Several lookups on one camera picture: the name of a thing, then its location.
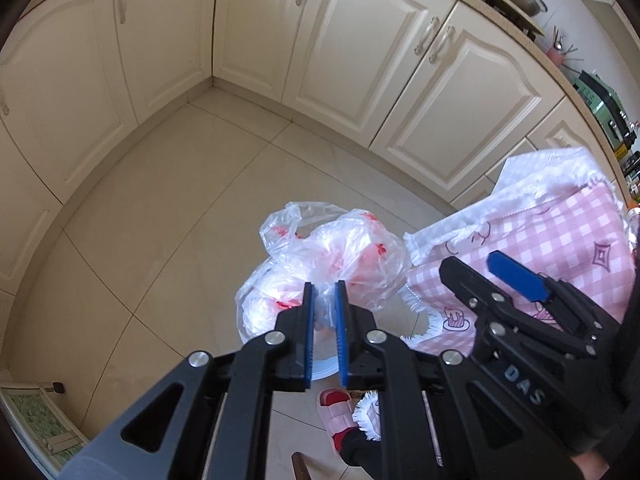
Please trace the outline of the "white plastic bag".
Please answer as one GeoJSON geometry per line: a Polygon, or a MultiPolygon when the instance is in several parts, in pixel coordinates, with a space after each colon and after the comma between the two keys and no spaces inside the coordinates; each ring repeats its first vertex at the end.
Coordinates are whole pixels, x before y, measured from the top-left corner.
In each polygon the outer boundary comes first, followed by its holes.
{"type": "Polygon", "coordinates": [[[236,292],[242,341],[274,329],[279,313],[303,303],[314,286],[314,331],[326,339],[336,326],[335,284],[343,281],[356,306],[386,307],[411,268],[404,241],[372,212],[323,202],[289,202],[259,228],[268,258],[236,292]]]}

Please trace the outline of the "blue plastic trash bucket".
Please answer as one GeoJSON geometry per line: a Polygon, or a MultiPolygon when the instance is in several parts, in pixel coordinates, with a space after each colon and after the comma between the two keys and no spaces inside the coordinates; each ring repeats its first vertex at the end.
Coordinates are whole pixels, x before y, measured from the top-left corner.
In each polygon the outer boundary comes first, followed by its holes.
{"type": "MultiPolygon", "coordinates": [[[[236,309],[236,326],[243,344],[250,339],[270,332],[276,326],[277,316],[285,308],[261,301],[236,309]]],[[[337,350],[334,327],[326,318],[314,323],[314,344],[312,345],[311,380],[328,378],[338,372],[337,350]]]]}

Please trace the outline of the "pink slipper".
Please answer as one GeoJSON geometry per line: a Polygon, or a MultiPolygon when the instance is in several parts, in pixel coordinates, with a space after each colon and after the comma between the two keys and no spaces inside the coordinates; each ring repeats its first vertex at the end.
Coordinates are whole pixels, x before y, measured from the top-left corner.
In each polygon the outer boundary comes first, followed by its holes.
{"type": "Polygon", "coordinates": [[[352,414],[352,397],[341,388],[327,388],[318,394],[317,408],[320,420],[335,452],[341,452],[344,437],[358,428],[352,414]]]}

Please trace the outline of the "green electric cooker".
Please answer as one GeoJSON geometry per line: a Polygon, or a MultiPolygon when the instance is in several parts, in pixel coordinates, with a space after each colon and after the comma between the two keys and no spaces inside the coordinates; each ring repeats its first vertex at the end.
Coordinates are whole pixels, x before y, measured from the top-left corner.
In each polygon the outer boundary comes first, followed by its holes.
{"type": "Polygon", "coordinates": [[[597,119],[614,152],[623,145],[627,150],[637,140],[637,133],[629,125],[628,116],[617,93],[597,74],[582,70],[573,87],[597,119]]]}

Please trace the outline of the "pink utensil cup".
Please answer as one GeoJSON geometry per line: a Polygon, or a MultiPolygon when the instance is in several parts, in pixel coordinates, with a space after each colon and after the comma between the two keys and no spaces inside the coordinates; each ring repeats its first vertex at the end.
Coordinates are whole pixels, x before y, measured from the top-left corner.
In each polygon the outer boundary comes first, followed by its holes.
{"type": "Polygon", "coordinates": [[[546,51],[546,55],[556,67],[561,67],[565,62],[566,52],[563,49],[558,48],[557,46],[551,46],[546,51]]]}

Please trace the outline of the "lower cream cabinets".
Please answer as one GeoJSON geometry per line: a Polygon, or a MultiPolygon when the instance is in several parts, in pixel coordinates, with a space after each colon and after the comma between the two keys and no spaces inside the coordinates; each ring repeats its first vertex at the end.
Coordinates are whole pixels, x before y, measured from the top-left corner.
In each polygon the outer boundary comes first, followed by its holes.
{"type": "Polygon", "coordinates": [[[478,0],[34,0],[1,49],[1,289],[111,151],[207,79],[456,202],[540,125],[622,172],[551,61],[478,0]]]}

